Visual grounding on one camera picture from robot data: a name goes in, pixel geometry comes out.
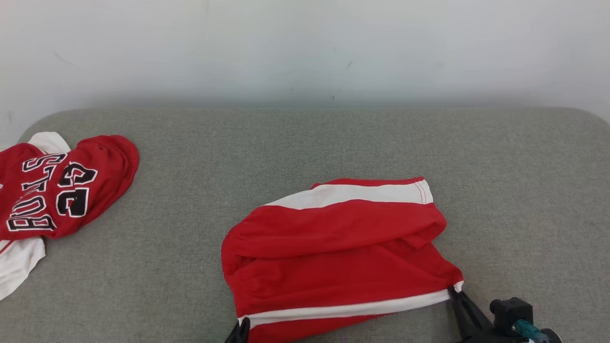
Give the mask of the red Bulls basketball jersey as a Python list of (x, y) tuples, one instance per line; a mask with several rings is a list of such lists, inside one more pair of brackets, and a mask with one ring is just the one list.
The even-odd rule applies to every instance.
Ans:
[(131, 186), (139, 151), (122, 135), (70, 148), (39, 132), (0, 151), (0, 301), (46, 255), (44, 238), (70, 236), (100, 217)]

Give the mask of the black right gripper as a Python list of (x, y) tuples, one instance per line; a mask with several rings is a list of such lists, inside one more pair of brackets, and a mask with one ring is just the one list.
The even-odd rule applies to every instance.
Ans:
[(494, 325), (464, 291), (448, 288), (449, 299), (455, 313), (460, 341), (457, 343), (529, 343), (522, 336), (506, 336), (492, 330)]

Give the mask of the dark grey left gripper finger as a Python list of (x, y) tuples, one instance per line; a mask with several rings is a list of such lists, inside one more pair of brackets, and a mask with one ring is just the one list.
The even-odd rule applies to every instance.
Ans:
[(225, 343), (248, 343), (250, 327), (249, 318), (238, 319), (229, 336), (227, 336)]

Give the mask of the red shorts with white stripe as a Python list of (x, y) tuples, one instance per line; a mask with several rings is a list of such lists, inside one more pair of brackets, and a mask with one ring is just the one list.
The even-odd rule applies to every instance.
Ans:
[(224, 278), (248, 343), (290, 343), (447, 301), (462, 271), (425, 178), (337, 179), (253, 210), (225, 237)]

